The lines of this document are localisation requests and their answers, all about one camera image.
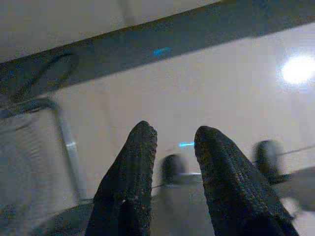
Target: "blue light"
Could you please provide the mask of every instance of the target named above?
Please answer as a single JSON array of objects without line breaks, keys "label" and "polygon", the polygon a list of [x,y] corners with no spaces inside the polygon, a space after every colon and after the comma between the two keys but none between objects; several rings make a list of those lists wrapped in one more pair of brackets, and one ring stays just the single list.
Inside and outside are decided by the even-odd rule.
[{"label": "blue light", "polygon": [[165,54],[165,53],[167,53],[169,51],[171,51],[171,48],[169,48],[169,47],[159,48],[159,49],[155,49],[153,51],[153,55],[156,56],[156,57],[160,57],[160,56],[162,56],[163,54]]},{"label": "blue light", "polygon": [[186,146],[194,146],[195,143],[194,142],[191,142],[191,143],[187,143],[187,142],[183,142],[183,143],[179,143],[179,147],[186,147]]}]

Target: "white wall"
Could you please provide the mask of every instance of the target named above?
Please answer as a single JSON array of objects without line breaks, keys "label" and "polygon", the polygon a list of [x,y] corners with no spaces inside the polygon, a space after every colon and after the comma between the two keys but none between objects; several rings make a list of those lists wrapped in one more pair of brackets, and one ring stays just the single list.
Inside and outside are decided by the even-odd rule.
[{"label": "white wall", "polygon": [[[232,138],[248,158],[256,142],[276,139],[285,150],[315,142],[314,87],[288,91],[279,68],[288,55],[314,54],[315,24],[248,38],[133,68],[56,94],[69,115],[92,197],[129,131],[148,121],[158,133],[154,182],[160,161],[182,153],[199,172],[191,142],[209,125]],[[311,152],[283,157],[286,173],[314,165]]]}]

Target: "metal rod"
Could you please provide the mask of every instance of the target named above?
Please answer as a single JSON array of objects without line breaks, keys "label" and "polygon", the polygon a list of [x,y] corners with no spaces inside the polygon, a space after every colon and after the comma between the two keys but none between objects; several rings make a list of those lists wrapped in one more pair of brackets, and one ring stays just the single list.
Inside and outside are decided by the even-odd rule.
[{"label": "metal rod", "polygon": [[54,115],[58,133],[64,147],[64,156],[67,162],[67,169],[71,174],[72,183],[76,191],[78,203],[88,201],[87,182],[83,175],[82,166],[79,163],[76,142],[71,134],[69,123],[61,109],[61,107],[48,98],[38,98],[25,103],[19,104],[14,108],[14,112],[9,110],[1,110],[0,118],[10,118],[15,115],[25,114],[33,110],[49,109]]}]

